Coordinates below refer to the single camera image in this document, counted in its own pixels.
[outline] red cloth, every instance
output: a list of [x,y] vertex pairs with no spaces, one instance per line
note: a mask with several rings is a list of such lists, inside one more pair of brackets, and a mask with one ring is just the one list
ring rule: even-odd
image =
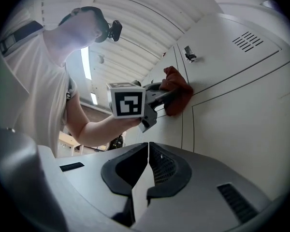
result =
[[173,66],[164,69],[166,78],[162,80],[161,90],[171,91],[178,88],[179,94],[176,99],[168,105],[164,105],[164,109],[168,116],[180,114],[190,101],[193,95],[193,88],[189,86],[182,75]]

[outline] cabinet door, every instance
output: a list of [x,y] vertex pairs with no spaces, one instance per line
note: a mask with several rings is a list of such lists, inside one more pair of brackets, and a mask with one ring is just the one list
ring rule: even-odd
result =
[[158,117],[156,125],[143,133],[142,136],[144,142],[155,142],[181,148],[182,115]]
[[145,85],[149,84],[149,78],[150,78],[150,76],[151,76],[151,72],[149,72],[148,75],[144,78],[144,80],[141,81],[141,85],[142,86],[145,86]]
[[192,109],[195,153],[225,163],[270,199],[288,191],[290,63]]
[[[199,93],[277,53],[280,48],[243,24],[217,15],[198,21],[177,42],[188,82]],[[198,61],[185,61],[189,46]]]
[[151,76],[149,83],[158,83],[165,79],[166,74],[164,73],[164,68],[174,66],[177,69],[176,56],[173,46],[167,51],[165,56],[156,64],[156,66],[151,71]]

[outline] ceiling light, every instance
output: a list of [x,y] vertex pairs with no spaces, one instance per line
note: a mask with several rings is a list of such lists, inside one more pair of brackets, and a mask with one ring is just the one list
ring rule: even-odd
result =
[[97,102],[97,96],[93,93],[91,93],[91,98],[92,98],[92,102],[94,105],[98,105],[98,102]]
[[90,65],[89,65],[89,49],[88,47],[81,49],[83,69],[85,77],[91,80]]

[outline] white panel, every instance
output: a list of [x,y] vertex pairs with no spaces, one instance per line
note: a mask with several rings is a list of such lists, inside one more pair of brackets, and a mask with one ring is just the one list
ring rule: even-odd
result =
[[181,148],[182,115],[157,118],[156,125],[144,132],[143,137],[144,142],[155,142]]
[[145,85],[147,85],[147,84],[150,83],[150,81],[149,81],[150,76],[151,76],[151,73],[148,73],[148,75],[144,78],[144,80],[141,81],[141,85],[142,85],[142,86],[145,86]]
[[136,144],[136,140],[137,140],[137,136],[138,136],[139,130],[140,129],[137,126],[136,127],[132,127],[129,130],[127,130],[124,146],[129,146],[129,145]]
[[290,45],[290,22],[279,12],[274,13],[272,9],[270,13],[262,9],[245,6],[241,4],[221,4],[224,13],[234,15],[245,20],[252,21],[276,34]]
[[163,70],[170,66],[174,66],[177,69],[176,57],[173,47],[167,51],[166,55],[162,57],[161,60],[152,69],[150,82],[153,80],[153,83],[158,83],[165,79],[166,74]]
[[182,77],[185,79],[186,83],[188,83],[187,73],[184,65],[184,58],[182,58],[177,44],[174,45],[174,51],[176,56],[177,69]]
[[186,46],[190,46],[199,58],[197,62],[185,62],[188,81],[194,93],[209,88],[279,51],[276,44],[254,30],[215,15],[206,16],[196,23],[178,41],[178,46],[183,58]]
[[290,187],[290,63],[193,107],[194,152],[243,175],[271,199]]
[[164,110],[164,105],[161,105],[159,107],[157,107],[159,109],[157,109],[157,117],[162,117],[162,116],[166,116],[166,112]]
[[200,104],[202,102],[211,100],[215,97],[219,97],[223,94],[231,92],[239,87],[245,86],[254,80],[265,76],[279,67],[290,62],[290,55],[286,54],[286,50],[283,49],[274,54],[270,58],[256,64],[248,70],[233,76],[232,78],[219,83],[199,94],[192,96],[186,109],[183,112],[183,149],[192,151],[193,149],[193,121],[192,121],[192,106]]

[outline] vent slot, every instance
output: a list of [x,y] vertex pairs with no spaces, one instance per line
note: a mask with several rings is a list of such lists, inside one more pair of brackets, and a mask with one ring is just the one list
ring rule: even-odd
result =
[[255,46],[261,44],[263,40],[251,32],[246,32],[240,37],[237,37],[232,42],[241,48],[244,52],[248,52]]
[[248,222],[258,214],[233,185],[224,184],[218,186],[217,189],[241,223]]
[[154,174],[155,186],[167,181],[176,172],[175,162],[154,148],[149,151],[149,159],[149,165]]

